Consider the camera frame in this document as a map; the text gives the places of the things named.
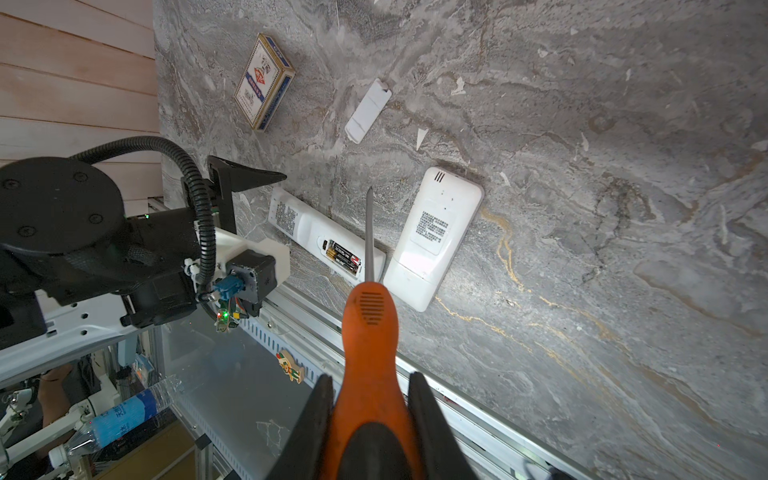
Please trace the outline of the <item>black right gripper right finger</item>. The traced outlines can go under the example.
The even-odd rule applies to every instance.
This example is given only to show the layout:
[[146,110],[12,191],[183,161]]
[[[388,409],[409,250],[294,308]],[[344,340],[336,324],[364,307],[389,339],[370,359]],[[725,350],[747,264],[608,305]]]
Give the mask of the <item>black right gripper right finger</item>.
[[408,409],[414,421],[425,479],[477,480],[421,372],[409,377]]

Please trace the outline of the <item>white battery cover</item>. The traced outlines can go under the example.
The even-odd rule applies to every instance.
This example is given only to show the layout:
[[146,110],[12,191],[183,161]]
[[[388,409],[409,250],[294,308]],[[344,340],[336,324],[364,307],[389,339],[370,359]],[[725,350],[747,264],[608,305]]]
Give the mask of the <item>white battery cover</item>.
[[362,142],[391,97],[390,88],[375,79],[345,125],[345,133],[350,141],[355,144]]

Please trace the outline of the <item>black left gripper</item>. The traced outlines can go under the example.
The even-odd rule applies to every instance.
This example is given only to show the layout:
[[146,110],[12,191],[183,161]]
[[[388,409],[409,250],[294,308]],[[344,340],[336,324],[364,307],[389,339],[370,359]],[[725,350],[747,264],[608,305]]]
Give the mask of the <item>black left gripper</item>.
[[[255,169],[209,155],[207,187],[219,227],[237,233],[233,194],[282,182],[284,173]],[[150,327],[183,319],[198,306],[194,280],[184,261],[199,258],[200,245],[191,209],[176,209],[127,220],[126,261],[138,268],[134,286],[121,291],[123,326]]]

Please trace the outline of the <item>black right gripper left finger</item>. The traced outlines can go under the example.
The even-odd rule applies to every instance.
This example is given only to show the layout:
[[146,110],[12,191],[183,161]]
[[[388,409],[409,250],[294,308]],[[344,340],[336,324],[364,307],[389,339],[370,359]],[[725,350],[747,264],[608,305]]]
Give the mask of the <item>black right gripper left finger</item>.
[[332,377],[321,375],[268,480],[318,479],[334,403]]

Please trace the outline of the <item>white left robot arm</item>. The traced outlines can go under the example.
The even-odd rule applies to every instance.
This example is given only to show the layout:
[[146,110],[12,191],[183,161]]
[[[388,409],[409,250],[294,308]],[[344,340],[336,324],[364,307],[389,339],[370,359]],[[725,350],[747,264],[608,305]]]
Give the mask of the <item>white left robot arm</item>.
[[1,170],[1,382],[11,385],[199,307],[257,314],[290,274],[287,246],[236,232],[232,195],[278,172],[218,157],[184,168],[186,204],[128,216],[93,165],[37,157]]

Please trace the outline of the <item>orange black screwdriver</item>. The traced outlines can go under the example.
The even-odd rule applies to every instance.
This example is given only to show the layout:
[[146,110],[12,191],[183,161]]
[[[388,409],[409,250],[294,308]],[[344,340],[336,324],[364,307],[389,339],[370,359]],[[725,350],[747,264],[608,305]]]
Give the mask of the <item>orange black screwdriver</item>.
[[396,372],[399,322],[375,279],[373,190],[366,193],[364,281],[342,318],[345,369],[320,467],[322,479],[422,479],[412,416]]

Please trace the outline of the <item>white slim remote control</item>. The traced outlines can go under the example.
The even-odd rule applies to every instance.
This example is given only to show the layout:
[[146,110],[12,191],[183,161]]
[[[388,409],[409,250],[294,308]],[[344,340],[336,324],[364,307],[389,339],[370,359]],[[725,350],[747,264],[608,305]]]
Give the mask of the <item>white slim remote control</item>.
[[[381,280],[386,255],[375,247],[372,190],[369,190],[366,199],[365,238],[355,235],[281,187],[272,190],[268,219],[279,231],[352,285]],[[325,255],[325,240],[338,242],[361,258],[362,266],[357,277],[344,272]]]

